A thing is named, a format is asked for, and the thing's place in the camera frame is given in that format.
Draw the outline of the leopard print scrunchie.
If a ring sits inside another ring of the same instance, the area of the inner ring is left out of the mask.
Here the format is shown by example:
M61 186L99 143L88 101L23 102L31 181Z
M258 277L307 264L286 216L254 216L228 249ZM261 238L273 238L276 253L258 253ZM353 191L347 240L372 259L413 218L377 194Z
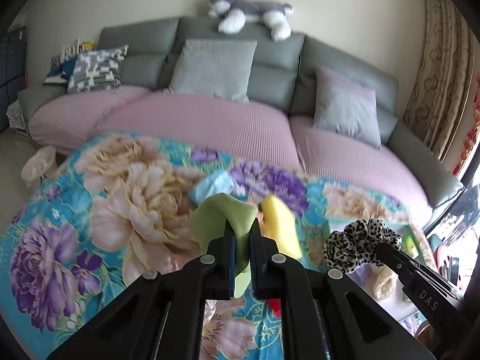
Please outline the leopard print scrunchie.
M402 237L380 219L359 219L349 223L342 232L334 231L326 239L326 267L346 274L366 263L383 267L384 263L375 251L375 248L383 243L400 250Z

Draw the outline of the yellow sponge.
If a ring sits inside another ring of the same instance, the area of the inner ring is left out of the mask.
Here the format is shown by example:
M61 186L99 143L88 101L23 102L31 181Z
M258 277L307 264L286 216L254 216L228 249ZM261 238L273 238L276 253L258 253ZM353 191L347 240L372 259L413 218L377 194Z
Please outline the yellow sponge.
M273 239L280 253L300 259L303 254L296 233L295 216L287 204L270 195L260 203L260 207L263 212L262 235Z

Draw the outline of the green microfiber cloth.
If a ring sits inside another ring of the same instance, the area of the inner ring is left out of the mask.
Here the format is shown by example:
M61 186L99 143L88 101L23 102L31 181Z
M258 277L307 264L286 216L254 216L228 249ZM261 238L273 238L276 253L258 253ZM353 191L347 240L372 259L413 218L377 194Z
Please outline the green microfiber cloth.
M203 201L188 220L188 228L202 254L207 252L210 241L224 235L226 223L233 228L236 238L235 298L242 297L251 282L251 274L247 273L250 267L248 241L258 213L256 206L218 193Z

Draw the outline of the light blue face mask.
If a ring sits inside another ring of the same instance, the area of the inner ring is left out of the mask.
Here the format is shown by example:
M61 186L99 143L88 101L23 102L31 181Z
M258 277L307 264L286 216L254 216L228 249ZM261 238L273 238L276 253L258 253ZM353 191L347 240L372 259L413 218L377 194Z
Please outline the light blue face mask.
M199 180L188 192L188 197L194 205L199 206L208 197L216 194L244 197L247 191L227 171L217 170Z

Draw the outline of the cream knitted scrunchie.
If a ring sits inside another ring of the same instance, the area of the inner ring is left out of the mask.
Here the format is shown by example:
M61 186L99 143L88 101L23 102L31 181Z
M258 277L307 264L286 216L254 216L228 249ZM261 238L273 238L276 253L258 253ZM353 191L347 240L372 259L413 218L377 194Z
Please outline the cream knitted scrunchie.
M398 276L387 266L378 268L374 272L372 294L377 301L387 299L396 289Z

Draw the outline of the teal rimmed tray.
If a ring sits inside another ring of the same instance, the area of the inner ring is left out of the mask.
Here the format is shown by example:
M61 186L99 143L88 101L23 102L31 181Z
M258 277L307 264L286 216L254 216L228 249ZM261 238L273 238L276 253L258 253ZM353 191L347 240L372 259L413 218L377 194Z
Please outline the teal rimmed tray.
M385 225L402 236L401 250L403 252L419 263L436 270L433 252L422 230L418 231L408 222L385 222ZM383 284L380 289L374 290L374 285L379 283L379 276L385 268L377 267L371 263L364 263L348 276L376 300L408 332L414 335L425 321L425 318L404 294L403 285L396 274L392 275L385 282L387 287L394 285L394 291L382 300L376 297L385 288Z

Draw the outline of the floral blanket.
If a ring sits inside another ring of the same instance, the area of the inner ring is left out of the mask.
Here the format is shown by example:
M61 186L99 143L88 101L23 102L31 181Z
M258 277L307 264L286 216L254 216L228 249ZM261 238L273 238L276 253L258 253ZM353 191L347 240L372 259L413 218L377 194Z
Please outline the floral blanket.
M130 133L98 136L43 182L1 235L1 315L35 359L45 359L142 273L183 267L212 238L199 191L225 177L210 201L238 230L260 204L287 206L301 263L322 271L325 224L383 222L402 248L434 258L404 205L384 193L290 172L224 152Z

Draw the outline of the grey pink right cushion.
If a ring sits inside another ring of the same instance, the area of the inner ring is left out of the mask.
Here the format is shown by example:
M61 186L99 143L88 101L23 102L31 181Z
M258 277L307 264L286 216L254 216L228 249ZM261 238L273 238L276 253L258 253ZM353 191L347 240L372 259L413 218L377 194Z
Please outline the grey pink right cushion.
M381 134L375 90L317 66L313 127L379 148Z

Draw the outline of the grey sofa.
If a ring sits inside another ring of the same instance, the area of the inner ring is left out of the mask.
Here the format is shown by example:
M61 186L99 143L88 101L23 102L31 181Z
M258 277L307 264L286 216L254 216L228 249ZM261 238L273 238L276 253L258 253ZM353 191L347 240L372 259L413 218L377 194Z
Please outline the grey sofa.
M185 41L221 39L217 24L216 19L185 16L106 27L100 33L98 47L103 50L128 45L122 84L165 89ZM330 68L374 90L382 143L414 174L433 207L450 202L462 191L462 183L395 117L395 77L303 33L294 33L285 41L273 41L265 27L247 24L235 39L257 43L249 98L293 116L312 116L317 90L315 69Z

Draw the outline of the beige patterned curtain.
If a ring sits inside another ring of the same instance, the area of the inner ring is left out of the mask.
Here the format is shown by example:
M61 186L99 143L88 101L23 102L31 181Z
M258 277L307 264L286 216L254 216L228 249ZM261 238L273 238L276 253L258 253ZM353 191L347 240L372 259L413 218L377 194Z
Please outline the beige patterned curtain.
M425 43L403 122L443 161L465 111L476 38L452 0L425 0Z

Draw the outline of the pink sofa seat cover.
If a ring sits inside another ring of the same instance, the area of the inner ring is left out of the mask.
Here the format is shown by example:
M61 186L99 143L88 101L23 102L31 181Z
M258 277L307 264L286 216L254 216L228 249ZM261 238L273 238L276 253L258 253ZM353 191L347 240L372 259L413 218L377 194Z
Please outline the pink sofa seat cover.
M311 118L288 117L261 102L242 105L131 85L81 94L32 87L18 100L32 139L64 155L100 133L140 133L373 189L403 203L414 224L431 218L426 192L392 150L316 130Z

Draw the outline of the grey middle cushion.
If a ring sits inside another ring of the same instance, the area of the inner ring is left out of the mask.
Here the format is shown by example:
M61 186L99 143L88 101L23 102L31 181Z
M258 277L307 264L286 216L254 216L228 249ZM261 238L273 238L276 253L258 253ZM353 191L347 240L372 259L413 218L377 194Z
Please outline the grey middle cushion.
M256 47L256 41L186 40L168 85L169 92L247 104Z

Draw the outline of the patterned blue white cushion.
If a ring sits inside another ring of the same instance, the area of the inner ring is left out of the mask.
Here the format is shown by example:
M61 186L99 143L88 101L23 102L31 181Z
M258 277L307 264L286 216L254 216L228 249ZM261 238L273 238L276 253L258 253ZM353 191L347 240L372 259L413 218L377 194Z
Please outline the patterned blue white cushion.
M113 89L121 85L122 66L128 45L80 53L69 77L69 94Z

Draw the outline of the dark blue cushion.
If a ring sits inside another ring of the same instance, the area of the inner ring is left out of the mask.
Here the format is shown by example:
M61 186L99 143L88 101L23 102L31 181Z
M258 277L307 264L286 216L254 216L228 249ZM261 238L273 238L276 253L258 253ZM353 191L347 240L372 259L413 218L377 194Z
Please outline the dark blue cushion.
M42 84L44 86L61 86L67 88L76 63L77 57L71 57L56 67L53 67L43 80Z

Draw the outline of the husky plush toy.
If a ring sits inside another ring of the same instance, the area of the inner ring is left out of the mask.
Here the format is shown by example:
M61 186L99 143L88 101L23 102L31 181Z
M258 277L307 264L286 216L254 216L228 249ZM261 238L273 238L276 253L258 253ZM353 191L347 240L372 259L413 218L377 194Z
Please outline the husky plush toy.
M294 8L287 2L268 0L208 0L208 15L218 18L218 32L234 35L247 23L263 23L273 41L285 41L291 36L288 16Z

